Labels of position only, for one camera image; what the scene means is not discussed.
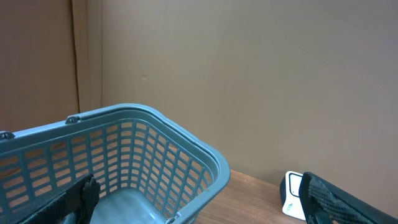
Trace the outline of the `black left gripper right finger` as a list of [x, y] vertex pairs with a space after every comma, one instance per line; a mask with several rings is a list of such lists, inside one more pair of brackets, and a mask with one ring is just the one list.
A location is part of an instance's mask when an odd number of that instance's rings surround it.
[[302, 176], [299, 198], [307, 223], [397, 224], [396, 218], [311, 172]]

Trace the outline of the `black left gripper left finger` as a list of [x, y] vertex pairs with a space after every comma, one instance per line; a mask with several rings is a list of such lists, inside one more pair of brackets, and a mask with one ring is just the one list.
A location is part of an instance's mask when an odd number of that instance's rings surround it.
[[89, 223], [99, 200], [100, 184], [87, 174], [18, 223]]

